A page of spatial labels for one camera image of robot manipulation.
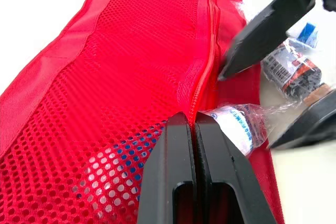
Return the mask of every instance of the red mesh fabric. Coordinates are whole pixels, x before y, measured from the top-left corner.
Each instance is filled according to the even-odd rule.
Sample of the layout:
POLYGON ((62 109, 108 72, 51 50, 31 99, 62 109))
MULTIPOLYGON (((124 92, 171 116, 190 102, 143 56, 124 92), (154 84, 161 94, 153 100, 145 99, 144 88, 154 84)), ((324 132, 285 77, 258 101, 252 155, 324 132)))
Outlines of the red mesh fabric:
MULTIPOLYGON (((206 20, 200 27, 201 8, 208 10, 207 0, 109 0, 83 49, 50 83, 0 161, 0 222, 136 223, 144 163, 167 118, 179 111, 191 117, 208 62, 208 53, 195 57, 199 47, 208 52, 210 41, 197 35, 208 31, 206 20)), ((235 24, 232 38, 244 21, 235 11, 224 18, 235 24)), ((84 25, 76 32, 87 33, 84 25)), ((239 95, 257 103, 259 69, 244 75, 250 89, 239 95)), ((256 172, 279 213, 266 166, 266 177, 256 172)))

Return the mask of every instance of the black clamp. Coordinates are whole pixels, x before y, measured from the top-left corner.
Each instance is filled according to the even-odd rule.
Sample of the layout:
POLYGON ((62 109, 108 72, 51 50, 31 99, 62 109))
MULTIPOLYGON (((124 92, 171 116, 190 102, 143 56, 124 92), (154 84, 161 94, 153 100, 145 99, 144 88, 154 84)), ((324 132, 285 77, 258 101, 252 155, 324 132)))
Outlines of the black clamp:
POLYGON ((248 159, 215 120, 171 117, 148 158, 138 224, 276 224, 248 159))
MULTIPOLYGON (((336 11, 336 0, 323 0, 336 11)), ((287 30, 315 5, 315 0, 273 0, 234 38, 219 80, 257 64, 287 39, 287 30)))

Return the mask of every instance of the red fabric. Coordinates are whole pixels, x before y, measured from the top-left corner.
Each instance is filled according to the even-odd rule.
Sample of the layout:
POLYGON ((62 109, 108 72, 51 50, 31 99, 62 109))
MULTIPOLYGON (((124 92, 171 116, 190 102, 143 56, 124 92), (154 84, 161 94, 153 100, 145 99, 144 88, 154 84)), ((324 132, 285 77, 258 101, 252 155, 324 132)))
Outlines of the red fabric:
MULTIPOLYGON (((167 118, 259 102, 258 66, 216 82, 245 25, 232 1, 86 0, 0 97, 0 222, 136 223, 167 118)), ((251 162, 283 223, 269 152, 251 162)))

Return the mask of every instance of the printed label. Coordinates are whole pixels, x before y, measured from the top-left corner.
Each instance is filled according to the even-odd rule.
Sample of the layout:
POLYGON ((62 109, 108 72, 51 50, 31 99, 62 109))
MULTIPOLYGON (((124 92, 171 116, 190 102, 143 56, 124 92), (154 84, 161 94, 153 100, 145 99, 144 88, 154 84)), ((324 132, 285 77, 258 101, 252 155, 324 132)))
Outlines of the printed label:
POLYGON ((281 46, 266 56, 262 65, 266 76, 283 88, 306 59, 293 47, 281 46))
POLYGON ((220 129, 244 155, 252 151, 253 139, 251 130, 240 111, 231 106, 225 106, 205 112, 205 114, 212 116, 216 120, 220 129))

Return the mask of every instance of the white surface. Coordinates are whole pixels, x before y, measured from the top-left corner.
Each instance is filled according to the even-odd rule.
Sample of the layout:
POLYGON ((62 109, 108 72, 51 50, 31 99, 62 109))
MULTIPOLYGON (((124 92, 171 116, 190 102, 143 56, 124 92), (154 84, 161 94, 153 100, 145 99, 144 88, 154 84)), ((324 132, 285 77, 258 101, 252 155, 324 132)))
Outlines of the white surface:
MULTIPOLYGON (((244 0, 251 12, 261 10, 270 1, 244 0)), ((0 0, 0 94, 33 57, 57 37, 83 2, 0 0)), ((319 60, 327 69, 328 78, 336 83, 336 14, 325 12, 320 6, 311 15, 321 29, 319 60)), ((283 103, 278 91, 265 79, 260 94, 263 105, 283 103)), ((298 111, 289 111, 287 116, 280 118, 270 137, 276 138, 296 113, 298 111)), ((336 144, 273 153, 273 158, 286 224, 332 223, 336 198, 336 144)))

